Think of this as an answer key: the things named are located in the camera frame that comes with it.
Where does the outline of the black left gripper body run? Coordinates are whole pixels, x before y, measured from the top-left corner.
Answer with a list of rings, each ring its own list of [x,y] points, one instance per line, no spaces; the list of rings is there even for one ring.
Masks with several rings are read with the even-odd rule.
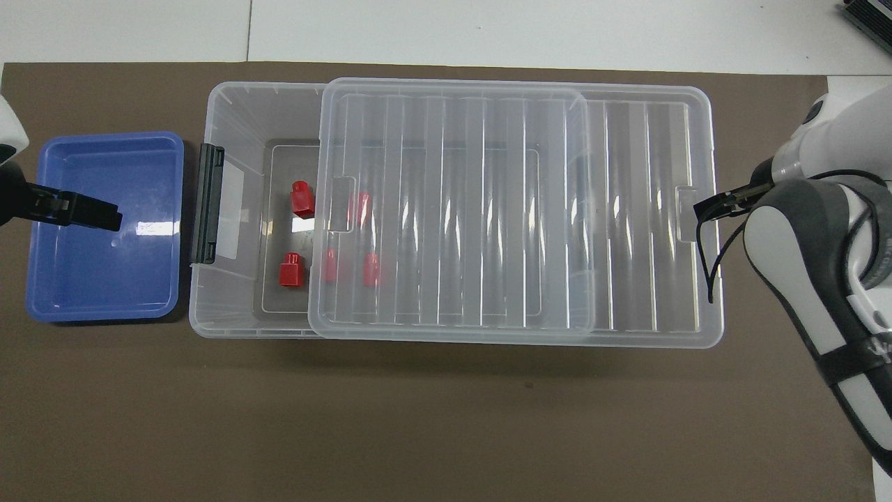
[[[1,166],[1,222],[6,225],[13,218],[19,218],[26,204],[31,200],[28,182],[16,163]]]

